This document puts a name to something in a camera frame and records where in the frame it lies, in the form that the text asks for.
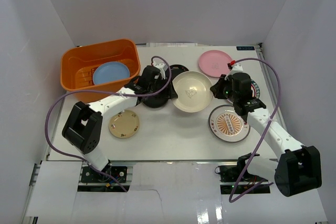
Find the cream plate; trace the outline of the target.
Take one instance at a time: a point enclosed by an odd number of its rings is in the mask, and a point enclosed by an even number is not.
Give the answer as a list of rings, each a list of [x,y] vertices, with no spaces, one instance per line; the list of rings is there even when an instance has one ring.
[[[197,71],[186,71],[172,81],[177,98],[172,99],[176,108],[187,113],[196,113],[205,109],[212,101],[210,79]]]

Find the pink plate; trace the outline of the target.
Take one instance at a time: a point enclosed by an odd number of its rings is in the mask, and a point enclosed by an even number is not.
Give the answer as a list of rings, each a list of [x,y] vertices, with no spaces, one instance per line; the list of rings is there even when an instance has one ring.
[[[200,70],[209,77],[219,78],[222,74],[230,72],[228,64],[232,58],[220,50],[209,50],[201,54],[198,59]]]

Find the blue plate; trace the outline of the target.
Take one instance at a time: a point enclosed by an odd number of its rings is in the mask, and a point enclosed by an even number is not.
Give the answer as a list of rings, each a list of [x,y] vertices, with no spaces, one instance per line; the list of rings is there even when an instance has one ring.
[[[99,85],[130,77],[129,68],[120,62],[112,61],[100,65],[93,73],[93,84]]]

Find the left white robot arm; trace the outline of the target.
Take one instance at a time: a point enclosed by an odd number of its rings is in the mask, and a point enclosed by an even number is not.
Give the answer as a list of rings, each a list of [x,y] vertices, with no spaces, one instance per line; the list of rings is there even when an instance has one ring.
[[[166,102],[171,95],[172,70],[164,63],[146,66],[140,76],[132,78],[118,92],[91,103],[77,102],[65,123],[62,136],[74,146],[89,165],[93,176],[101,182],[110,178],[109,160],[98,146],[103,119],[115,116],[140,103]]]

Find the orange plastic bin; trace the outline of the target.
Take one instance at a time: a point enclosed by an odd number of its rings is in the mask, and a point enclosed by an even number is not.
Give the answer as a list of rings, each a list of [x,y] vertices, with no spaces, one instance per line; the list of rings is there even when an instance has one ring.
[[[93,73],[102,64],[117,61],[125,64],[130,70],[127,79],[93,84]],[[93,45],[81,46],[68,50],[61,58],[60,83],[71,92],[81,90],[75,97],[84,103],[95,102],[105,98],[102,93],[86,92],[86,90],[117,92],[131,78],[140,73],[141,65],[136,45],[129,39],[118,39]]]

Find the white green rimmed plate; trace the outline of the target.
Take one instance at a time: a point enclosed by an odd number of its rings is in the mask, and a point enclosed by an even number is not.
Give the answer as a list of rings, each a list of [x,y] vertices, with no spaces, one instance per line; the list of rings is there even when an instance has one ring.
[[[260,88],[258,84],[251,78],[243,78],[234,81],[234,90],[238,91],[240,96],[239,101],[259,99],[260,97]]]

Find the black plate front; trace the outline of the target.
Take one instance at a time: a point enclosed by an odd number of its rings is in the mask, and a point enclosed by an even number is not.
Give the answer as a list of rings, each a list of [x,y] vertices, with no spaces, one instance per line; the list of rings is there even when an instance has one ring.
[[[143,104],[149,108],[157,109],[167,104],[168,98],[160,96],[147,97],[143,100]]]

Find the black plate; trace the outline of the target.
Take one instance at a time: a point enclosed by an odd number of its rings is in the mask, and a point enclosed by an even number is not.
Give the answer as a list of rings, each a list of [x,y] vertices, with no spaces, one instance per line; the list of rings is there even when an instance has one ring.
[[[172,79],[174,79],[176,76],[178,76],[179,74],[183,73],[183,72],[187,72],[189,71],[189,69],[183,65],[170,65],[170,70],[171,70],[171,74],[172,74]]]
[[[167,104],[168,98],[160,96],[147,97],[143,100],[143,104],[149,108],[157,109]]]

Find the black plate rear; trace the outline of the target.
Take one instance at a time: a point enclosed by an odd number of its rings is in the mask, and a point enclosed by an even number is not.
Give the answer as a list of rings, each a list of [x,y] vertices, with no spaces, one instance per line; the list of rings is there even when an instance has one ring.
[[[171,70],[171,74],[172,74],[172,79],[174,79],[176,76],[178,76],[179,74],[183,73],[183,72],[187,72],[189,71],[189,69],[183,65],[170,65],[170,70]]]

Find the orange sunburst patterned plate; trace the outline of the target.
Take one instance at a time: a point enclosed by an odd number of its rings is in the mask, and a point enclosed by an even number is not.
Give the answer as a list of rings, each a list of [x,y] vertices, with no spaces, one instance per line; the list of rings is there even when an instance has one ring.
[[[238,143],[247,138],[250,126],[238,116],[234,107],[221,105],[214,108],[208,117],[211,133],[227,143]]]

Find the white papers at back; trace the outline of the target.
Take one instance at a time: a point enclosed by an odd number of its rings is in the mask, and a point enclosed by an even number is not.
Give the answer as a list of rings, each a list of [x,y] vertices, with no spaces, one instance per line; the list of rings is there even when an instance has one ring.
[[[198,43],[190,42],[148,42],[146,47],[197,47]]]

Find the blue table label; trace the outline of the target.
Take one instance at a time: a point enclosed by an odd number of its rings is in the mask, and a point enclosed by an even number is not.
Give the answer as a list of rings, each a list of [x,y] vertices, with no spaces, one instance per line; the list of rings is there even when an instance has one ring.
[[[236,46],[238,51],[254,51],[255,47],[253,46]]]

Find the small yellow floral plate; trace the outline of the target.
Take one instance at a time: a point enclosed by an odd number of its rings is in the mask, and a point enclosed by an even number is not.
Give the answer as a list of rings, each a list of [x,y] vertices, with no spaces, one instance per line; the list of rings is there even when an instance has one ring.
[[[114,115],[109,121],[109,131],[117,138],[130,138],[139,127],[139,116],[131,110],[124,110]]]

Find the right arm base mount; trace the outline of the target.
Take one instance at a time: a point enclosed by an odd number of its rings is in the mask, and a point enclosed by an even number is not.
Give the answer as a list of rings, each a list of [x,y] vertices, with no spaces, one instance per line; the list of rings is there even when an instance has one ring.
[[[222,195],[229,195],[233,188],[234,184],[240,174],[237,166],[233,165],[221,165],[217,166],[214,170],[215,174],[220,176],[220,190]],[[235,194],[241,194],[253,187],[258,182],[262,181],[263,178],[255,175],[245,175],[235,191]],[[268,181],[265,180],[261,185],[259,185],[254,190],[250,191],[250,194],[269,194],[270,186],[268,186]]]

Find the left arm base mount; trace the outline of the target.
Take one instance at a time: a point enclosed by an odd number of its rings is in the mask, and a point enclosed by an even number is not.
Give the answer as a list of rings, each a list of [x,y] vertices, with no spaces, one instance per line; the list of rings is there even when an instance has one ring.
[[[89,166],[83,166],[77,187],[78,192],[90,193],[125,193],[129,190],[127,185],[128,168],[126,166],[111,166],[103,171],[108,175],[97,173]]]

